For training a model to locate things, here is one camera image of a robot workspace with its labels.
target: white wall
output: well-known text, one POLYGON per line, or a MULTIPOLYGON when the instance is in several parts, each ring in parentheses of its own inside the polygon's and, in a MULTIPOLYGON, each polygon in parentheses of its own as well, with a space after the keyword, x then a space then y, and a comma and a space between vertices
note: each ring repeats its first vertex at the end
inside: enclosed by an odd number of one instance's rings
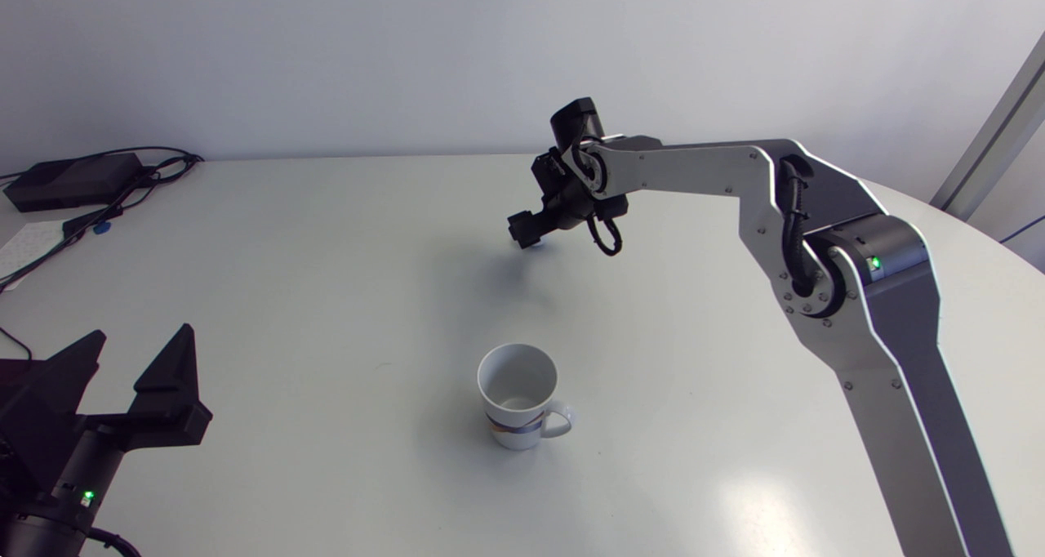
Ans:
POLYGON ((536 152, 593 95, 609 132, 795 137, 928 200, 1042 28, 1042 0, 0 0, 0 170, 536 152))

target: colored stripe on mug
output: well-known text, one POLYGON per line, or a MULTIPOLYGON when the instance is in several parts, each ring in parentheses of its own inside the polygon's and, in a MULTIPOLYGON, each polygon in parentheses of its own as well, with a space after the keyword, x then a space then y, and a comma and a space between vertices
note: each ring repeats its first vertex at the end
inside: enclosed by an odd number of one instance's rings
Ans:
POLYGON ((544 418, 544 413, 538 413, 537 416, 534 416, 533 420, 530 420, 530 422, 527 422, 522 426, 508 426, 507 424, 501 424, 496 420, 493 420, 493 418, 491 418, 490 415, 486 415, 486 418, 487 420, 490 421, 490 430, 493 431, 494 433, 508 433, 509 435, 526 435, 527 433, 533 433, 534 431, 540 428, 540 425, 543 422, 542 419, 544 418))

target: table surface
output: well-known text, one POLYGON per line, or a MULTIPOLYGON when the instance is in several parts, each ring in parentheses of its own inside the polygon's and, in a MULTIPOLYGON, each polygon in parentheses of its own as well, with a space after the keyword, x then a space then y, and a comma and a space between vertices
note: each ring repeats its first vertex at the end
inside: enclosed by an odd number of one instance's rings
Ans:
MULTIPOLYGON (((505 218, 539 208, 531 159, 205 163, 0 294, 0 326, 38 357, 109 334, 83 413, 123 412, 195 328, 203 445, 127 454, 96 525, 153 557, 899 555, 835 377, 737 237, 736 201, 640 192, 620 256, 583 227, 521 252, 505 218), (571 434, 494 444, 474 371, 504 342, 557 361, 571 434)), ((929 240, 942 348, 1014 549, 1045 554, 1045 281, 872 186, 929 240)), ((0 239, 25 219, 3 207, 0 239)))

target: cable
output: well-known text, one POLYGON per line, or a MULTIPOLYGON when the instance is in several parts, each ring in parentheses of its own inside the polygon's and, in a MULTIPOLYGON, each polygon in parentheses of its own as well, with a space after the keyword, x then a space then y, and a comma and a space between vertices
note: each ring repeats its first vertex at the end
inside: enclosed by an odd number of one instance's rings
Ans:
POLYGON ((608 256, 614 256, 618 252, 621 252, 621 249, 624 248, 624 241, 621 239, 621 231, 617 229, 617 223, 613 223, 612 218, 603 219, 604 225, 606 225, 606 229, 609 230, 610 236, 613 237, 612 249, 606 247, 606 243, 602 241, 602 237, 599 236, 599 229, 595 226, 595 214, 587 217, 587 223, 588 232, 591 233, 591 237, 595 239, 595 245, 598 245, 602 252, 608 256))
POLYGON ((784 232, 781 236, 781 249, 784 252, 784 264, 791 274, 791 283, 798 296, 807 297, 813 293, 816 284, 814 278, 806 271, 805 249, 803 249, 805 233, 803 223, 809 215, 802 210, 802 191, 807 188, 806 181, 798 177, 794 165, 788 158, 781 159, 784 167, 786 184, 791 188, 791 204, 784 211, 784 232))
POLYGON ((4 334, 4 336, 6 336, 7 339, 9 339, 13 342, 15 342, 15 345, 19 345, 19 346, 21 346, 22 349, 25 349, 26 359, 27 361, 32 361, 32 349, 29 349, 29 345, 26 345, 25 342, 22 342, 22 341, 19 341, 17 339, 15 339, 15 334, 11 334, 11 333, 7 332, 7 330, 4 330, 4 327, 0 327, 0 332, 2 332, 4 334))
POLYGON ((155 191, 155 189, 159 188, 160 184, 158 184, 157 181, 160 180, 160 173, 154 173, 153 180, 154 180, 154 184, 148 186, 148 189, 146 189, 144 195, 142 195, 138 200, 135 200, 131 204, 126 204, 126 206, 123 207, 123 211, 131 210, 131 208, 134 208, 135 206, 138 206, 138 204, 143 203, 143 201, 145 201, 146 199, 148 199, 149 195, 152 195, 152 193, 153 193, 153 191, 155 191))
POLYGON ((1030 226, 1035 226, 1035 225, 1037 225, 1037 223, 1041 223, 1042 219, 1045 219, 1045 215, 1042 215, 1042 217, 1040 217, 1040 218, 1036 218, 1035 222, 1034 223, 1029 223, 1029 225, 1024 225, 1022 227, 1022 229, 1016 230, 1015 233, 1008 234, 1007 237, 1004 237, 1003 239, 1000 240, 1000 243, 1004 245, 1007 241, 1011 241, 1012 239, 1015 239, 1015 237, 1018 237, 1019 234, 1021 234, 1023 232, 1023 230, 1027 230, 1027 229, 1029 229, 1030 226))
POLYGON ((126 208, 134 208, 135 206, 138 206, 138 204, 141 204, 143 203, 143 201, 148 199, 150 193, 153 193, 154 189, 157 188, 157 185, 170 184, 170 182, 180 180, 180 178, 184 177, 184 175, 189 172, 189 170, 192 169, 194 165, 205 160, 202 158, 202 156, 193 155, 193 153, 182 150, 182 148, 163 147, 163 146, 115 148, 112 152, 94 153, 94 155, 82 156, 82 158, 77 158, 74 160, 96 159, 99 158, 99 156, 104 156, 104 155, 116 155, 116 153, 141 152, 141 150, 176 152, 179 153, 179 156, 175 156, 175 158, 164 160, 164 162, 161 162, 160 165, 145 167, 144 175, 142 175, 142 177, 138 178, 138 180, 135 180, 134 182, 132 182, 132 184, 127 185, 127 188, 124 189, 123 192, 120 192, 120 195, 116 196, 116 200, 113 200, 112 203, 109 204, 109 206, 102 208, 102 210, 97 211, 96 215, 93 215, 93 217, 87 219, 87 222, 84 223, 84 225, 77 227, 77 229, 75 229, 73 232, 68 233, 65 239, 60 241, 59 245, 55 245, 53 248, 50 249, 50 251, 45 252, 44 255, 42 255, 40 258, 32 260, 32 262, 30 263, 27 263, 27 265, 20 268, 20 270, 15 271, 11 274, 4 275, 4 277, 0 278, 0 294, 2 294, 4 289, 7 289, 7 286, 10 286, 13 282, 16 282, 25 277, 26 275, 29 275, 31 271, 34 271, 38 266, 42 265, 42 263, 46 262, 46 260, 48 260, 52 256, 57 255, 57 253, 64 251, 64 249, 71 247, 71 245, 75 245, 76 241, 78 241, 84 236, 87 230, 90 229, 90 227, 99 225, 100 223, 106 222, 106 219, 108 218, 112 218, 113 215, 115 215, 115 213, 122 213, 122 211, 126 210, 126 208), (182 169, 180 169, 177 173, 171 173, 167 175, 167 177, 162 177, 162 175, 159 172, 161 169, 164 169, 164 167, 172 166, 175 165, 175 163, 179 162, 185 163, 185 166, 183 166, 182 169), (148 188, 148 191, 146 191, 144 195, 141 196, 141 199, 136 200, 135 203, 131 204, 126 208, 122 206, 123 201, 127 200, 127 196, 130 196, 132 192, 135 192, 136 189, 146 188, 146 186, 148 188))
POLYGON ((87 533, 87 538, 100 542, 106 549, 112 547, 116 550, 116 553, 119 553, 123 557, 141 557, 141 553, 138 553, 138 550, 133 544, 118 534, 92 527, 87 533))

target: paper sheet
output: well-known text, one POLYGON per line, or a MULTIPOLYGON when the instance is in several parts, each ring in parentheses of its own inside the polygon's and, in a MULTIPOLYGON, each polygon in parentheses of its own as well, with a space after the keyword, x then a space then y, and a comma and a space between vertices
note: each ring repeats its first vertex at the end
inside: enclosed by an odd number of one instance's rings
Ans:
MULTIPOLYGON (((0 248, 0 281, 15 271, 40 259, 46 252, 63 239, 62 224, 65 219, 47 219, 44 223, 29 223, 19 230, 7 245, 0 248)), ((15 289, 22 280, 13 282, 7 289, 15 289)))

